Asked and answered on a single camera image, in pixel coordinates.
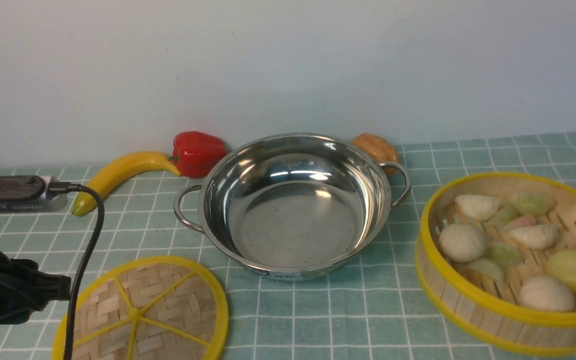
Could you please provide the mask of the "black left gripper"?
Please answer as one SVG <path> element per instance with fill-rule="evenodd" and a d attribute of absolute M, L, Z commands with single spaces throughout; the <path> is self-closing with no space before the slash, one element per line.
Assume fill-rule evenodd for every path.
<path fill-rule="evenodd" d="M 68 301 L 71 278 L 39 271 L 31 259 L 10 259 L 0 251 L 0 325 L 20 325 L 48 303 Z"/>

